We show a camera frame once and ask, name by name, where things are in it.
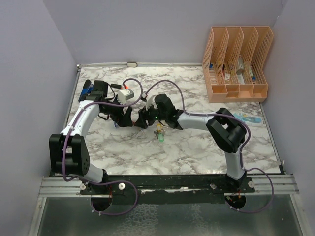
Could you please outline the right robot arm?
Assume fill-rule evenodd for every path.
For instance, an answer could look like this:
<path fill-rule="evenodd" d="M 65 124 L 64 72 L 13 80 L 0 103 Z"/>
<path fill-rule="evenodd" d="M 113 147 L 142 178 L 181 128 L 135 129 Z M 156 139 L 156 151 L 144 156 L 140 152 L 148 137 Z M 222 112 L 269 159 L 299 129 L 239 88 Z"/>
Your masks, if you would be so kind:
<path fill-rule="evenodd" d="M 214 114 L 193 114 L 176 109 L 166 94 L 154 98 L 155 105 L 147 103 L 138 112 L 136 127 L 143 129 L 155 121 L 164 121 L 173 129 L 197 129 L 209 131 L 218 147 L 224 151 L 227 172 L 226 187 L 238 192 L 244 186 L 247 171 L 243 166 L 242 149 L 251 136 L 248 126 L 226 108 Z"/>

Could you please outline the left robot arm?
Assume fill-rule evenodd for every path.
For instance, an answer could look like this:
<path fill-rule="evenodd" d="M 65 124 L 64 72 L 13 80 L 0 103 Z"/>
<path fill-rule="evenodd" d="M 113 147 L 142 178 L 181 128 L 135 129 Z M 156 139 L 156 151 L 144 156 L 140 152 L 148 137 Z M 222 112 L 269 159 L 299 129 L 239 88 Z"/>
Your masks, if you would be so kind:
<path fill-rule="evenodd" d="M 81 177 L 92 182 L 92 189 L 103 194 L 108 190 L 107 173 L 91 163 L 85 137 L 99 114 L 111 118 L 119 127 L 131 127 L 130 106 L 126 103 L 134 97 L 126 86 L 108 84 L 105 81 L 86 80 L 79 96 L 79 107 L 69 124 L 49 138 L 51 170 L 70 181 Z"/>

